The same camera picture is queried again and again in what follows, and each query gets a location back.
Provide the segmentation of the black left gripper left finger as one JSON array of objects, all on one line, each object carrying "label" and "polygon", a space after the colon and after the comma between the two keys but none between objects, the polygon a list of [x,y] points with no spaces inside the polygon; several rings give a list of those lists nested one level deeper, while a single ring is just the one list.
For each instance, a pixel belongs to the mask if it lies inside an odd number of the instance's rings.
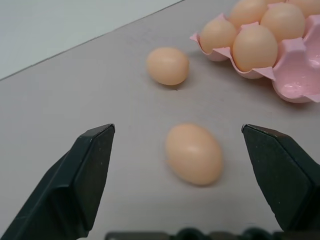
[{"label": "black left gripper left finger", "polygon": [[114,124],[87,130],[44,174],[3,240],[78,240],[96,220],[105,189]]}]

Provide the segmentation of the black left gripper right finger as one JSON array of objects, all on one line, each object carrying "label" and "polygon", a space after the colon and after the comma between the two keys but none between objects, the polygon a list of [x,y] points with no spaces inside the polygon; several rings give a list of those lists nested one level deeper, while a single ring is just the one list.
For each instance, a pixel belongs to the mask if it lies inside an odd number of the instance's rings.
[{"label": "black left gripper right finger", "polygon": [[245,124],[256,181],[284,231],[320,229],[320,165],[289,135]]}]

